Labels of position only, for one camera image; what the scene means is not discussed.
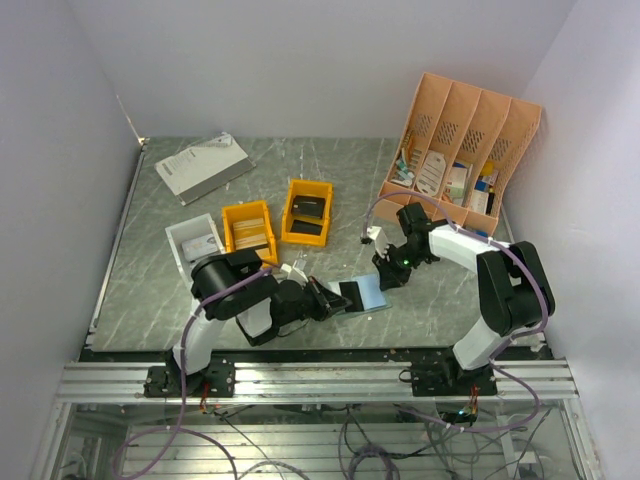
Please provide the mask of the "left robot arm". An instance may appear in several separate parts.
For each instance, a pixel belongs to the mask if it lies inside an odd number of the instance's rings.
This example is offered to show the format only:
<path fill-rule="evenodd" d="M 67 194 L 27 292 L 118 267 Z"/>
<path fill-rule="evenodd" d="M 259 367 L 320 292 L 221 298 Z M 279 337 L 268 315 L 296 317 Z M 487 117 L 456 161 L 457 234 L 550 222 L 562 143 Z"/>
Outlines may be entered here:
<path fill-rule="evenodd" d="M 167 362 L 168 384 L 182 397 L 208 382 L 214 343 L 234 320 L 252 346 L 263 345 L 296 321 L 325 321 L 353 302 L 308 276 L 296 264 L 264 262 L 254 250 L 201 259 L 191 270 L 197 302 Z"/>

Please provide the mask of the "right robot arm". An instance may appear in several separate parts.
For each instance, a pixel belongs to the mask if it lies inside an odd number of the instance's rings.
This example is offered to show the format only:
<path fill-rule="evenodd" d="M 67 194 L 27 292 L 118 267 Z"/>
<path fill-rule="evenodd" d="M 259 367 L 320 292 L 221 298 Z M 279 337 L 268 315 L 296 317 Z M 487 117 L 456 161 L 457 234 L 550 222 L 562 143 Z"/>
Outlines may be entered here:
<path fill-rule="evenodd" d="M 419 203 L 397 211 L 405 243 L 392 244 L 383 229 L 369 222 L 361 242 L 372 244 L 380 289 L 406 285 L 423 264 L 441 259 L 476 275 L 480 318 L 438 364 L 442 387 L 465 394 L 522 329 L 543 327 L 555 300 L 535 246 L 527 241 L 501 243 L 464 229 L 447 218 L 430 219 Z"/>

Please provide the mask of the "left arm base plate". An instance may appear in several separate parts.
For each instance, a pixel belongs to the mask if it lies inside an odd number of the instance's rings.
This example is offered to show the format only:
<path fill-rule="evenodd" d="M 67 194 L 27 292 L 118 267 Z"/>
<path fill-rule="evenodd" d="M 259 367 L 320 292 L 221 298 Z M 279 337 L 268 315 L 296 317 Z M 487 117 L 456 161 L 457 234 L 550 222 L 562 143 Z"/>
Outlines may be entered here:
<path fill-rule="evenodd" d="M 233 363 L 213 360 L 205 369 L 186 376 L 186 396 L 231 398 L 235 389 L 236 369 Z M 148 369 L 144 383 L 145 398 L 180 398 L 181 370 L 171 360 L 166 365 Z"/>

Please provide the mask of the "black cards stack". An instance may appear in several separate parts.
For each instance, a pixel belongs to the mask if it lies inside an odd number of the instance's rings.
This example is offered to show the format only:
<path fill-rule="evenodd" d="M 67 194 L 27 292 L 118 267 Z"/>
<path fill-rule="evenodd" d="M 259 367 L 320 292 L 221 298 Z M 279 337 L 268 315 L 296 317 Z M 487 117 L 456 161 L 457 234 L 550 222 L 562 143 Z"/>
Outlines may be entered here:
<path fill-rule="evenodd" d="M 323 229 L 326 200 L 322 197 L 297 195 L 290 213 L 293 215 L 291 232 L 319 236 Z"/>

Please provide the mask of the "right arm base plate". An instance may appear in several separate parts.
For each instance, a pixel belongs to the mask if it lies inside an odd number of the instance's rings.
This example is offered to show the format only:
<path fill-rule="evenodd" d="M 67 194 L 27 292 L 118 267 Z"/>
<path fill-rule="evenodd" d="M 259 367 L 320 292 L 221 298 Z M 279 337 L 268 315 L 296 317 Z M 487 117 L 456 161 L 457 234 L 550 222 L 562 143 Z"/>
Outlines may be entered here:
<path fill-rule="evenodd" d="M 462 370 L 434 363 L 411 364 L 398 375 L 401 383 L 409 384 L 414 397 L 492 396 L 497 393 L 494 371 L 489 367 Z"/>

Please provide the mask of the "white bin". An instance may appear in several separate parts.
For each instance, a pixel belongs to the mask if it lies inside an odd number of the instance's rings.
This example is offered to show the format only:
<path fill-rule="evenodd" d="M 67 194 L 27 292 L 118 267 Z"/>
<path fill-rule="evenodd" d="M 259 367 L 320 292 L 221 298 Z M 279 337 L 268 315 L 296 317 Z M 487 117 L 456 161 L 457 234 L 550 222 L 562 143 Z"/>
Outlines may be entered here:
<path fill-rule="evenodd" d="M 216 223 L 210 214 L 166 227 L 165 233 L 178 272 L 187 288 L 192 285 L 191 272 L 200 260 L 225 252 Z"/>

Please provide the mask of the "yellow bin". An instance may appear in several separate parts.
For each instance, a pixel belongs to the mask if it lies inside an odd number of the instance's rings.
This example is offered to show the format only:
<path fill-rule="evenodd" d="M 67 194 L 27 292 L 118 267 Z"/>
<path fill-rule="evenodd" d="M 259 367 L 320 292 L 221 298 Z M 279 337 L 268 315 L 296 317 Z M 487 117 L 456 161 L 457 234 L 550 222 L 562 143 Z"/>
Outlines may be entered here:
<path fill-rule="evenodd" d="M 264 200 L 222 208 L 226 252 L 255 250 L 267 265 L 279 263 L 270 211 Z"/>
<path fill-rule="evenodd" d="M 334 188 L 329 182 L 293 179 L 281 222 L 285 243 L 325 247 L 331 222 Z"/>

